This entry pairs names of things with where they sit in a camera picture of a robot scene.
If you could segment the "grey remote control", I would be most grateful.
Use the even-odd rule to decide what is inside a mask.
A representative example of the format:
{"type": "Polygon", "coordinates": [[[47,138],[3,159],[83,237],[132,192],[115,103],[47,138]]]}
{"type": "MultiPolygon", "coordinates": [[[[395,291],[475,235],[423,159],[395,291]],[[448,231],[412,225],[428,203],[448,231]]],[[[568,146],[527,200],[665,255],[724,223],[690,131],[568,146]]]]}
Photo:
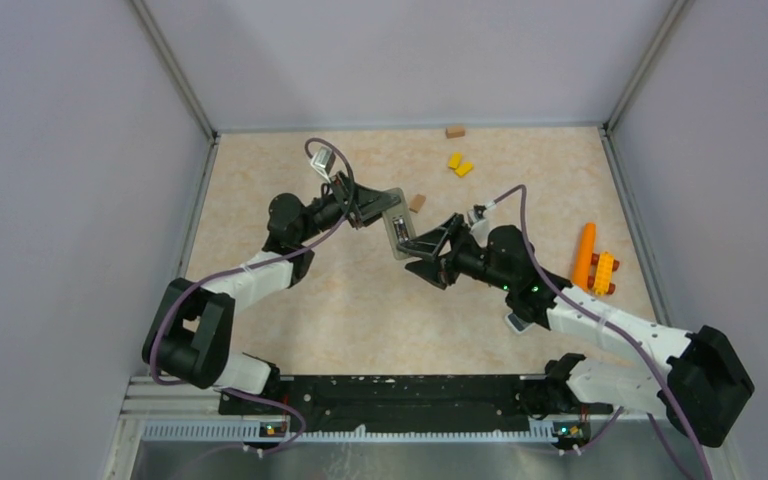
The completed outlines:
{"type": "Polygon", "coordinates": [[[397,198],[397,203],[382,214],[388,242],[396,260],[407,260],[410,255],[402,252],[398,247],[416,236],[412,212],[401,188],[389,189],[387,193],[397,198]]]}

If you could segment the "white remote control with buttons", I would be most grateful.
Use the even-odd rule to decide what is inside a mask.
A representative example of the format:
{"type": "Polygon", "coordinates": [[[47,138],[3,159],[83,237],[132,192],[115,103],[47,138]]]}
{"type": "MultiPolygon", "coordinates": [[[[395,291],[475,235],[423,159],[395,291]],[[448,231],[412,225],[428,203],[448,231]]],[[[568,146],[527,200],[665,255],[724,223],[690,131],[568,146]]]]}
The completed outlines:
{"type": "Polygon", "coordinates": [[[508,327],[516,335],[524,334],[530,327],[533,326],[532,322],[521,319],[513,312],[508,313],[504,319],[508,327]]]}

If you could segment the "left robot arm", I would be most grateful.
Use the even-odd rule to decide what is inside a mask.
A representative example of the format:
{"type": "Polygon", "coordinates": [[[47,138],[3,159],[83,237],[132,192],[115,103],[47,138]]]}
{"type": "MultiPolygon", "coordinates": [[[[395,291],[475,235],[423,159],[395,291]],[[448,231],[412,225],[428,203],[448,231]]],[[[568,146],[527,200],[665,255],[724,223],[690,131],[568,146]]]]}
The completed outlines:
{"type": "Polygon", "coordinates": [[[375,190],[339,173],[322,193],[304,204],[292,193],[275,196],[268,207],[268,236],[249,261],[201,281],[177,278],[161,299],[142,347],[154,379],[200,389],[235,389],[257,413],[279,404],[280,386],[272,364],[230,347],[236,314],[268,295],[289,289],[307,274],[315,247],[343,224],[359,229],[402,206],[399,188],[375,190]]]}

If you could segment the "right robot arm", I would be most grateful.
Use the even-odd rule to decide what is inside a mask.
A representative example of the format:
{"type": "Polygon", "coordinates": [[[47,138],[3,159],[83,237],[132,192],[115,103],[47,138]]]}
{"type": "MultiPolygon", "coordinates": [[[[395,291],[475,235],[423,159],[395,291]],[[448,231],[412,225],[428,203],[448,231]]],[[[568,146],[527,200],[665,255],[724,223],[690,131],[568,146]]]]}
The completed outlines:
{"type": "Polygon", "coordinates": [[[665,415],[680,433],[718,448],[755,392],[722,331],[668,327],[604,303],[543,269],[516,226],[492,229],[480,245],[464,216],[454,214],[424,234],[396,234],[391,245],[409,258],[406,270],[439,289],[470,277],[505,291],[506,305],[524,322],[577,336],[629,361],[620,367],[574,360],[546,385],[549,404],[560,412],[604,403],[665,415]]]}

